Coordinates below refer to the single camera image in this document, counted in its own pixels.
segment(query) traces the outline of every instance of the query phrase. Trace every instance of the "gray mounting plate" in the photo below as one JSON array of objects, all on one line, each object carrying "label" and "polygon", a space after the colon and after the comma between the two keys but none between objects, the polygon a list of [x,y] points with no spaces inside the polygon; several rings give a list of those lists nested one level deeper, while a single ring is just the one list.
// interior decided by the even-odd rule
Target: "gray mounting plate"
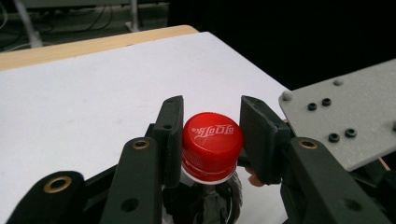
[{"label": "gray mounting plate", "polygon": [[[332,103],[322,105],[324,98]],[[396,150],[396,60],[285,91],[279,103],[296,136],[323,143],[348,171]],[[349,128],[354,138],[345,136]],[[339,141],[330,142],[330,133]]]}]

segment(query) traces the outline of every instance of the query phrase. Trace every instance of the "white tabletop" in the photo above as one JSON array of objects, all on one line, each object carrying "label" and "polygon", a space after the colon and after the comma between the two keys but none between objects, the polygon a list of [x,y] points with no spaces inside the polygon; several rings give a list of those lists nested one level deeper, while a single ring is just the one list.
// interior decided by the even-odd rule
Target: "white tabletop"
[{"label": "white tabletop", "polygon": [[[86,179],[115,165],[143,136],[163,101],[183,95],[185,121],[204,111],[239,122],[242,95],[282,119],[286,88],[210,33],[182,35],[0,72],[0,222],[40,178],[64,170]],[[238,223],[282,223],[280,186],[252,187],[237,168]]]}]

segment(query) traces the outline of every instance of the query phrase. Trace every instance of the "bottle cap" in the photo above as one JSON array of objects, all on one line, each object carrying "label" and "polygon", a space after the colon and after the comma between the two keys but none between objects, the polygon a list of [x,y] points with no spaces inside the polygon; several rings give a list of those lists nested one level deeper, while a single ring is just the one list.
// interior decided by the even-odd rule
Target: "bottle cap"
[{"label": "bottle cap", "polygon": [[242,146],[242,131],[232,119],[212,112],[197,114],[183,129],[182,170],[202,184],[224,182],[233,175]]}]

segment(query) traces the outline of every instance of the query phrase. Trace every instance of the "cable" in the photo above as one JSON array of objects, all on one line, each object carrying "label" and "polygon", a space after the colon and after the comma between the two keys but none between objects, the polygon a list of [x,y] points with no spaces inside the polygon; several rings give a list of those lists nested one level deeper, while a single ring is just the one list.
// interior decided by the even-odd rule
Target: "cable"
[{"label": "cable", "polygon": [[3,24],[0,25],[0,30],[6,25],[8,21],[8,13],[6,7],[0,2],[1,13],[3,15]]},{"label": "cable", "polygon": [[[49,42],[43,42],[43,46],[50,46],[50,45],[54,45],[54,44],[49,43]],[[14,51],[14,50],[17,50],[17,49],[22,49],[24,47],[30,47],[30,43],[21,44],[21,45],[15,47],[15,48],[4,50],[3,52],[10,52],[10,51]]]},{"label": "cable", "polygon": [[[37,25],[43,23],[43,24],[47,24],[49,26],[48,30],[40,30]],[[50,33],[51,31],[53,31],[55,29],[55,25],[52,24],[52,22],[50,21],[34,21],[33,22],[33,26],[35,27],[35,29],[42,35],[42,34],[46,34],[46,33]]]},{"label": "cable", "polygon": [[107,22],[104,26],[99,27],[99,28],[92,29],[92,27],[93,27],[93,26],[99,21],[99,19],[103,16],[103,14],[104,14],[106,8],[107,8],[107,6],[104,6],[103,9],[102,9],[102,11],[100,12],[99,16],[93,21],[93,23],[92,23],[89,27],[87,27],[87,28],[85,28],[85,29],[76,30],[76,31],[48,32],[48,33],[45,33],[45,34],[42,34],[42,35],[68,35],[68,34],[76,34],[76,33],[87,32],[87,31],[102,30],[102,29],[106,28],[106,27],[113,21],[113,7],[112,7],[112,6],[109,7],[109,8],[110,8],[110,18],[108,19],[108,22]]},{"label": "cable", "polygon": [[0,49],[4,49],[4,48],[6,48],[6,47],[8,47],[8,46],[10,46],[10,45],[12,45],[12,44],[18,42],[18,41],[21,39],[22,36],[23,36],[23,34],[18,34],[17,38],[11,40],[9,43],[6,43],[6,44],[3,45],[3,46],[0,46]]}]

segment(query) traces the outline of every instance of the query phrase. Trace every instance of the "bottle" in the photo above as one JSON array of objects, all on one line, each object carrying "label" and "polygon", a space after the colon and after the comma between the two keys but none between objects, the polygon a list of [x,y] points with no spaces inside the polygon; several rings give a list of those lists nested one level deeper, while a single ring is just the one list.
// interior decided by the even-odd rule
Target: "bottle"
[{"label": "bottle", "polygon": [[242,146],[241,129],[226,116],[204,112],[186,122],[180,184],[163,190],[163,205],[173,223],[235,223],[242,206],[235,171]]}]

